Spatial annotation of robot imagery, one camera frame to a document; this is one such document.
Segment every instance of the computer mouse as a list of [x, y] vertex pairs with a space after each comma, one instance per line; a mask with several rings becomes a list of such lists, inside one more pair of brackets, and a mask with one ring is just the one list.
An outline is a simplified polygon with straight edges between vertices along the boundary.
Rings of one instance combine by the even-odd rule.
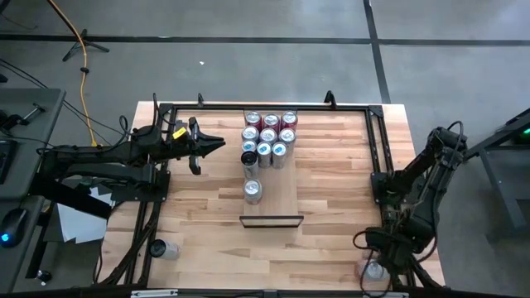
[[0, 225], [0, 244], [3, 247], [12, 248], [22, 241], [26, 220], [27, 211], [23, 208], [16, 208], [7, 212]]

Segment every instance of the wooden tabletop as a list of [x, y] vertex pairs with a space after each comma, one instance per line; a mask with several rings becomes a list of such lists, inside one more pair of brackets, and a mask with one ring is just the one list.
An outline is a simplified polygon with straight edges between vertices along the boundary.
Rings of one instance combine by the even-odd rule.
[[[402, 169], [415, 156], [405, 108], [392, 104], [383, 105], [383, 110], [393, 164]], [[225, 147], [241, 146], [242, 111], [178, 112], [185, 122], [192, 116], [202, 132], [224, 137]], [[176, 261], [153, 259], [149, 287], [360, 289], [357, 262], [367, 253], [354, 248], [352, 236], [381, 224], [369, 184], [373, 168], [364, 114], [300, 111], [298, 117], [294, 156], [298, 211], [305, 216], [302, 225], [243, 228], [239, 222], [243, 214], [240, 153], [236, 156], [223, 147], [200, 159], [201, 176], [190, 173], [187, 159], [171, 161], [171, 185], [157, 238], [181, 246], [181, 257]], [[151, 121], [152, 103], [138, 103], [134, 127]], [[382, 161], [378, 129], [376, 138]], [[100, 279], [129, 249], [137, 209], [138, 203], [124, 203], [108, 221]], [[422, 265], [444, 284], [437, 252]], [[382, 290], [386, 285], [365, 282], [364, 287]]]

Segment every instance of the yellow cable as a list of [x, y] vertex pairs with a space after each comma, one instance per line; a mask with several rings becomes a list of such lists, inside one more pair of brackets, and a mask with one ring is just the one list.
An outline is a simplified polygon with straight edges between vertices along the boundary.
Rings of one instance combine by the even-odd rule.
[[[79, 43], [81, 44], [81, 48], [83, 48], [83, 58], [84, 63], [83, 67], [86, 68], [88, 64], [88, 59], [86, 55], [86, 48], [84, 47], [83, 39], [81, 38], [80, 34], [75, 29], [74, 25], [70, 22], [68, 17], [60, 10], [60, 8], [53, 2], [53, 0], [49, 0], [51, 5], [57, 10], [57, 12], [66, 20], [66, 22], [70, 25], [70, 27], [74, 30], [75, 36], [77, 36], [77, 39], [79, 40]], [[84, 110], [84, 116], [86, 117], [86, 123], [89, 126], [89, 133], [90, 133], [90, 139], [92, 141], [92, 146], [97, 146], [98, 143], [96, 142], [96, 139], [94, 138], [94, 133], [92, 132], [92, 126], [90, 124], [90, 118], [89, 118], [89, 112], [86, 109], [86, 104], [84, 103], [84, 82], [86, 81], [86, 73], [83, 72], [83, 78], [81, 79], [81, 87], [79, 88], [79, 95], [81, 97], [81, 103], [83, 104], [83, 110]]]

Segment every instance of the red can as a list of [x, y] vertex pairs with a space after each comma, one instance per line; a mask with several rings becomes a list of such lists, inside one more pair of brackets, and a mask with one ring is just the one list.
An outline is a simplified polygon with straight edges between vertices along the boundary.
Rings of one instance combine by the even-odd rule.
[[282, 115], [282, 129], [290, 128], [296, 131], [296, 125], [298, 124], [298, 116], [296, 112], [287, 111]]
[[258, 132], [262, 131], [262, 115], [258, 112], [248, 112], [245, 115], [245, 126], [254, 126]]
[[280, 118], [275, 114], [268, 114], [263, 118], [263, 128], [272, 128], [276, 134], [280, 133]]

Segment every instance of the white paper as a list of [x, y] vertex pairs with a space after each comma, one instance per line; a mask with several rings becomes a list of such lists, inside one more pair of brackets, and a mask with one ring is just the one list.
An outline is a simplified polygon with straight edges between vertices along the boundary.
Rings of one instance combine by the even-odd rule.
[[[98, 188], [90, 189], [90, 196], [112, 205], [111, 194], [99, 195]], [[75, 238], [75, 243], [101, 239], [107, 230], [107, 220], [58, 204], [60, 228], [64, 241]]]

